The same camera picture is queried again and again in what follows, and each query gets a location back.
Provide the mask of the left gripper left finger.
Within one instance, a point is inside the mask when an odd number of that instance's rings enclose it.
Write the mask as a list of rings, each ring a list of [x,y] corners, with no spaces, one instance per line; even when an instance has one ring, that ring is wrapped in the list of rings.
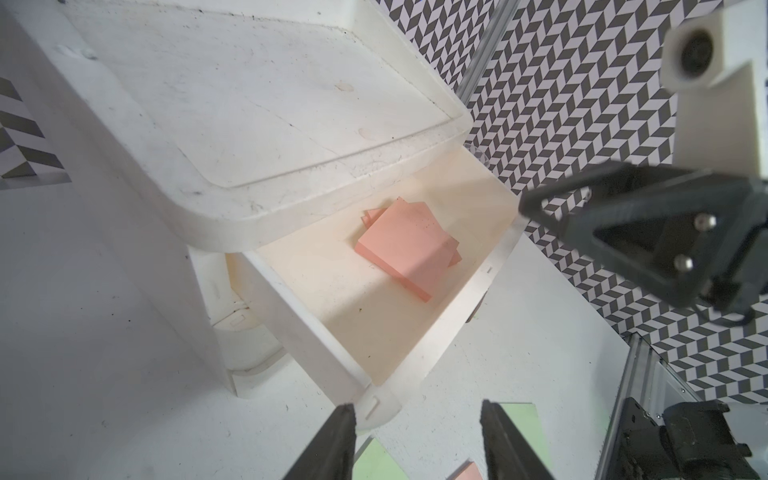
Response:
[[[353,404],[337,406],[284,480],[350,480],[355,460],[356,413]]]

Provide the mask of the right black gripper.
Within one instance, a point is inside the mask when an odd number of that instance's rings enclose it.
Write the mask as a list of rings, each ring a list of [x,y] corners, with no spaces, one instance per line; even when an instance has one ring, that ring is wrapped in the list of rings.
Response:
[[[524,192],[519,211],[668,304],[746,327],[767,293],[767,182],[606,161]]]

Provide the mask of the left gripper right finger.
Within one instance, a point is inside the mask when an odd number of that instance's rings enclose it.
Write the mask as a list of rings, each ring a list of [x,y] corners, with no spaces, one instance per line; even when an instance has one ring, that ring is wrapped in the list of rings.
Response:
[[[500,404],[484,400],[480,424],[490,480],[553,480]]]

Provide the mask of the pink sticky note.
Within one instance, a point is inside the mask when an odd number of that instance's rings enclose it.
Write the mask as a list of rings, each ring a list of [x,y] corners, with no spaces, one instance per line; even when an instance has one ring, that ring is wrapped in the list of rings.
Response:
[[[453,236],[413,203],[397,198],[366,228],[354,251],[428,302],[451,267]]]
[[[447,480],[483,480],[483,475],[474,461],[464,461]]]
[[[432,213],[431,209],[425,202],[414,202],[413,206],[418,209],[423,215],[427,216],[433,223],[438,224],[436,217]],[[366,210],[361,217],[361,221],[366,228],[370,228],[375,221],[386,211],[386,207]],[[450,238],[449,245],[453,249],[453,257],[449,263],[450,266],[456,265],[462,260],[462,256],[458,251],[459,242],[454,238]]]

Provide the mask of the white top drawer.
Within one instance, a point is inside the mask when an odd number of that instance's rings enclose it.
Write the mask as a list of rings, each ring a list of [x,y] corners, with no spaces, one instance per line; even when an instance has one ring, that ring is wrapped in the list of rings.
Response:
[[[423,201],[458,241],[452,266],[420,300],[353,247],[365,210]],[[357,426],[392,420],[481,303],[522,234],[517,197],[459,148],[393,186],[252,251],[227,256],[233,290]]]

